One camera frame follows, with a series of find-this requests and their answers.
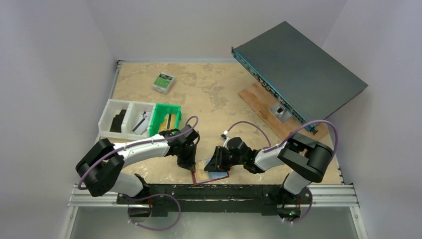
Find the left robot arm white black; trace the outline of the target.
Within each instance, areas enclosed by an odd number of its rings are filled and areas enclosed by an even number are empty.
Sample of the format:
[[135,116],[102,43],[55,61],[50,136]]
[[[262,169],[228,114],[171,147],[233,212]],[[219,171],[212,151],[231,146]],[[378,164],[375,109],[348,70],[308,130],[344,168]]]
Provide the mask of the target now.
[[76,165],[81,179],[78,188],[87,189],[93,197],[107,192],[136,197],[148,185],[141,176],[124,173],[124,168],[147,159],[175,156],[179,167],[193,172],[198,139],[199,133],[189,124],[127,143],[101,139]]

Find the grey card black stripe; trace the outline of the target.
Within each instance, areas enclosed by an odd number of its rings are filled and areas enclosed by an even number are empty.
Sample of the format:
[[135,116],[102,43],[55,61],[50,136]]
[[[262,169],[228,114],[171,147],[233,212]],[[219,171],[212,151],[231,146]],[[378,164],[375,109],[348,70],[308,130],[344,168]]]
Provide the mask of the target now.
[[147,130],[149,126],[151,114],[152,112],[146,112],[146,111],[143,111],[140,114],[134,128],[132,129],[132,132],[134,134],[141,135]]

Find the red card holder wallet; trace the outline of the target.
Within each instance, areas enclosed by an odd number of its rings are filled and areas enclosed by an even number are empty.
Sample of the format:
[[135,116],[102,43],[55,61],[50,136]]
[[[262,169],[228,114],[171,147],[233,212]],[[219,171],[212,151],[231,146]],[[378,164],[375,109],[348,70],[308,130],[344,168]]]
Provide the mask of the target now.
[[[218,180],[222,180],[225,178],[229,177],[229,173],[228,172],[208,172],[209,176],[210,176],[210,180],[206,181],[204,183],[208,183],[208,182],[213,182],[213,181],[218,181]],[[194,185],[200,185],[200,184],[204,184],[204,183],[197,183],[195,181],[195,177],[194,177],[194,172],[192,172],[192,180],[193,180],[193,184]]]

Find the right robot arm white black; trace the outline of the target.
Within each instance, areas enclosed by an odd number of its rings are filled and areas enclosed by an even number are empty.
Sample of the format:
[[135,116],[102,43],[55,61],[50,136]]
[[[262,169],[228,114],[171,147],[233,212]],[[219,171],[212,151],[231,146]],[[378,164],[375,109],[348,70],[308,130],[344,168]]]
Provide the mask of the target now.
[[227,172],[235,165],[242,165],[253,174],[287,165],[292,172],[285,178],[282,190],[298,195],[311,183],[320,183],[334,156],[329,146],[296,133],[273,150],[252,149],[240,138],[228,138],[224,146],[216,146],[208,164],[208,172]]

